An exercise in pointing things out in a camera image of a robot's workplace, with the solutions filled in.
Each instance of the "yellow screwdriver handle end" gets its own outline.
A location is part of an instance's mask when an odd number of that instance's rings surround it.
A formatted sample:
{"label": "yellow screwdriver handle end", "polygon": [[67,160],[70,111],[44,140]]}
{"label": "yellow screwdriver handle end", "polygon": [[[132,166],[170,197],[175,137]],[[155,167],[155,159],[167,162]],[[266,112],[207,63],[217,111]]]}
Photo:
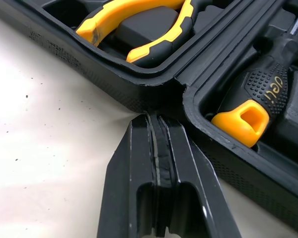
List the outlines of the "yellow screwdriver handle end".
{"label": "yellow screwdriver handle end", "polygon": [[247,100],[230,112],[218,113],[212,123],[244,145],[252,147],[264,133],[269,115],[259,103]]}

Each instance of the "screwdriver handle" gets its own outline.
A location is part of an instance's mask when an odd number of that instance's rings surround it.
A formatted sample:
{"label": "screwdriver handle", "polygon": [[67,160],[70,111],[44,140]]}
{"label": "screwdriver handle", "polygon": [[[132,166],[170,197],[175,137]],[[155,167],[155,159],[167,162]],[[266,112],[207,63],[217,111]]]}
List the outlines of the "screwdriver handle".
{"label": "screwdriver handle", "polygon": [[298,58],[298,39],[288,33],[244,71],[228,90],[212,123],[252,147],[287,103],[288,69]]}

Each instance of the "brand logo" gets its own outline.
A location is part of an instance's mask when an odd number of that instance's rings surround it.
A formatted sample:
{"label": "brand logo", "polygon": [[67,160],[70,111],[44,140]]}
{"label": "brand logo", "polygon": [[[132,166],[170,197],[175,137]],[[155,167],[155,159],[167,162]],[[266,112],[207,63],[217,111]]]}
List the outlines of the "brand logo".
{"label": "brand logo", "polygon": [[276,83],[271,83],[270,84],[270,88],[272,90],[267,90],[266,94],[264,94],[264,96],[266,98],[268,98],[269,101],[271,101],[272,104],[275,103],[275,99],[277,99],[277,96],[279,94],[279,92],[281,91],[281,89],[283,88],[283,81],[280,77],[276,76],[275,77],[275,82]]}

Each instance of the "pliers handle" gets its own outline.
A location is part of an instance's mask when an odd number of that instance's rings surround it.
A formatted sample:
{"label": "pliers handle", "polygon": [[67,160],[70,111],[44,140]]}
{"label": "pliers handle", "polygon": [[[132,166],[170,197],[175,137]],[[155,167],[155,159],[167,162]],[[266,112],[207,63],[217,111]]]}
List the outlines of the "pliers handle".
{"label": "pliers handle", "polygon": [[211,2],[212,0],[112,0],[87,16],[76,32],[97,47],[123,20],[134,14],[159,6],[179,9],[183,5],[177,21],[167,33],[128,53],[126,61],[129,63],[140,67],[156,66],[188,39],[199,8],[202,4]]}

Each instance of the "table surface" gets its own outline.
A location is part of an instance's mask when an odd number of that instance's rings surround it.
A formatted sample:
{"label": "table surface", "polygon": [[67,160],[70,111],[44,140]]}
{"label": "table surface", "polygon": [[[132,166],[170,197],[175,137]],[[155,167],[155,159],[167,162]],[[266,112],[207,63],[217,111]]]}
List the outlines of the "table surface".
{"label": "table surface", "polygon": [[[96,238],[127,110],[0,20],[0,238]],[[221,181],[243,238],[298,235]]]}

